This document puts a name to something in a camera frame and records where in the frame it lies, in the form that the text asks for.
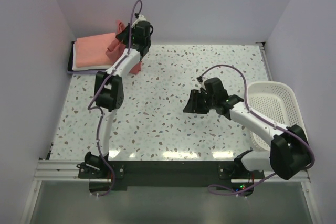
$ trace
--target speckled white tabletop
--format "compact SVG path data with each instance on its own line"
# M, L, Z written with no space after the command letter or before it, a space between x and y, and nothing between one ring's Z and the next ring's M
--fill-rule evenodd
M183 113L196 77L226 63L244 72L248 83L266 81L258 46L153 45L142 71L123 79L125 100L114 119L110 157L115 160L233 160L250 149L250 132L214 111ZM243 80L231 69L206 75L219 77L229 94L244 97ZM50 159L83 160L96 148L98 111L89 112L94 76L73 75Z

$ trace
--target cable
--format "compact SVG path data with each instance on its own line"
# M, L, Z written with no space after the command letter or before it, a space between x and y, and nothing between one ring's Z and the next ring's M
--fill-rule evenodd
M103 112L103 109L101 107L98 107L98 106L95 106L95 107L92 107L93 103L95 102L95 100L97 99L97 97L99 96L100 92L102 91L102 89L104 88L104 86L106 85L106 83L108 82L108 80L113 76L113 74L115 73L115 71L117 70L118 66L127 58L128 54L130 53L130 49L131 49L131 36L132 36L132 21L133 21L133 15L134 15L134 10L137 6L137 4L140 2L141 6L140 6L140 10L138 12L138 14L141 12L142 10L142 1L141 0L137 0L133 6L133 9L132 9L132 15L131 15L131 20L130 20L130 35L129 35L129 41L128 41L128 51L127 51L127 55L125 55L118 63L117 65L115 66L115 68L112 70L112 72L103 80L102 84L100 85L99 89L97 90L97 93L94 95L94 97L92 98L91 102L89 103L89 106L88 106L88 110L91 111L91 110L95 110L95 109L98 109L100 110L100 118L99 118L99 122L98 122L98 126L97 126L97 132L96 132L96 141L97 141L97 149L98 149L98 152L99 152L99 155L100 155L100 158L103 160L104 164L108 167L108 169L111 171L111 174L113 176L113 180L112 180L112 185L110 186L109 190L107 190L105 193L102 193L102 194L97 194L98 197L101 197L101 196L104 196L104 195L107 195L110 191L112 191L112 189L114 188L114 183L115 183L115 172L113 170L113 168L109 165L109 163L105 160L102 152L101 152L101 149L100 149L100 145L99 145L99 142L100 142L100 139L99 139L99 131L100 131L100 126L101 126L101 122L104 118L104 112Z
M264 119L262 116L260 116L260 115L258 115L257 113L255 113L255 112L250 108L250 106L248 105L248 102L247 102L247 82L246 82L246 78L245 78L244 74L243 74L238 68L235 68L235 67L233 67L233 66L226 65L226 64L218 64L218 65L212 66L212 67L210 67L209 69L207 69L203 74L201 74L200 77L202 78L202 77L203 77L206 73L208 73L210 70L212 70L212 69L214 69L214 68L218 68L218 67L227 67L227 68L231 68L231 69L237 71L237 72L240 74L240 76L242 77L243 82L244 82L244 103L245 103L246 109L247 109L252 115L254 115L256 118L260 119L260 120L263 121L264 123L267 123L268 125L270 125L270 126L272 126L272 127L275 127L275 125L274 125L273 123L269 122L268 120ZM311 167L314 165L314 163L315 163L315 155L314 155L312 149L310 148L310 146L309 146L309 145L308 145L302 138L300 138L299 136L296 136L294 133L288 131L287 129L284 129L284 128L279 127L279 126L276 126L275 128L277 128L278 130L281 130L281 131L283 131L283 132L285 132L285 133L291 135L292 137L294 137L295 139L297 139L303 146L305 146L305 148L307 149L307 151L308 151L308 153L309 153L310 159L311 159L310 164L309 164L307 167L305 167L305 169L309 169L309 168L311 168ZM255 184L253 184L253 185L251 185L251 186L249 186L249 187L247 187L247 188L245 188L245 189L243 189L243 190L237 191L237 192L233 192L233 193L229 193L229 194L221 194L221 193L219 193L219 192L210 190L210 188L212 188L212 187L220 187L220 188L223 188L223 189L227 189L227 187L224 187L224 186L222 186L222 185L209 185L209 186L208 186L208 191L209 191L210 193L212 193L212 194L216 194L216 195L224 195L224 196L229 196L229 195L239 195L239 194L242 193L242 192L248 191L248 190L250 190L250 189L252 189L252 188L254 188L254 187L260 185L262 182L264 182L265 180L267 180L267 179L273 177L275 174L276 174L276 173L272 173L272 174L270 174L269 176L267 176L267 177L263 178L262 180L258 181L257 183L255 183Z

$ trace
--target wall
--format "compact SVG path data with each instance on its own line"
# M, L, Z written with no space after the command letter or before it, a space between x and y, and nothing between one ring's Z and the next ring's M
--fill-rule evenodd
M335 0L291 0L266 43L273 78L293 88L316 154L310 175L324 223L335 216L335 14Z
M18 223L64 100L72 32L56 0L0 0L0 223Z
M129 22L135 0L57 0L77 37ZM266 41L290 0L143 0L154 42L253 44Z

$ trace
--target white plastic basket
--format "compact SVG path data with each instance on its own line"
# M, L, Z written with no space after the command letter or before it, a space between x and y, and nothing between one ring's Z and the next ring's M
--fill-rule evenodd
M289 86L274 81L253 82L247 87L247 100L252 109L272 120L288 126L297 124L306 132L299 104ZM270 150L270 146L252 132L251 142L255 151Z

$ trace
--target gray floor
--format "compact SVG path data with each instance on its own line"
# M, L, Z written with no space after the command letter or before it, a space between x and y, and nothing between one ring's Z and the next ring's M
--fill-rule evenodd
M45 182L32 224L312 223L300 183L264 183L247 200L206 188L140 188L98 200L86 182Z

